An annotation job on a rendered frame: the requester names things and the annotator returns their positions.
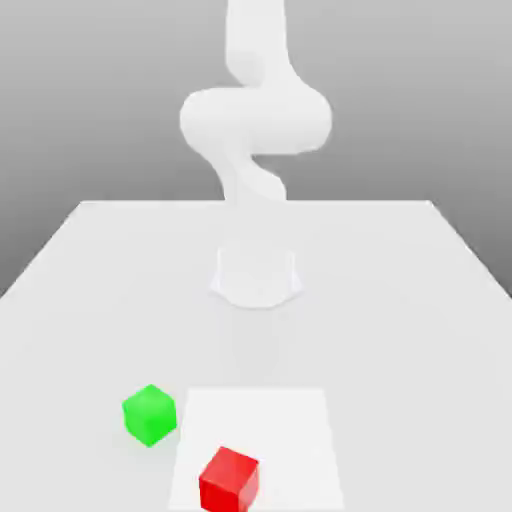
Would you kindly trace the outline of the small green cube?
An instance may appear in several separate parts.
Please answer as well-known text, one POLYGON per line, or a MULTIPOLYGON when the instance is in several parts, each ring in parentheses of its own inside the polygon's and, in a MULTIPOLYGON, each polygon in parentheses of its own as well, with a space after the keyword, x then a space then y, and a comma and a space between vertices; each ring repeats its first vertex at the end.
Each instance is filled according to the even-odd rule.
POLYGON ((149 384, 122 402, 126 430, 146 447, 152 447, 177 428, 174 399, 149 384))

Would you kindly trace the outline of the small red cube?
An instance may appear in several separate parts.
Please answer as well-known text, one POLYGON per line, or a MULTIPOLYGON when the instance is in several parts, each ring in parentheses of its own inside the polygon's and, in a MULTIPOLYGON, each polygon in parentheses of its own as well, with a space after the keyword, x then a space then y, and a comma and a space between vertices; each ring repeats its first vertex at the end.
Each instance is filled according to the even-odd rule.
POLYGON ((207 512, 249 512, 259 490, 259 461, 221 446, 201 472, 200 506, 207 512))

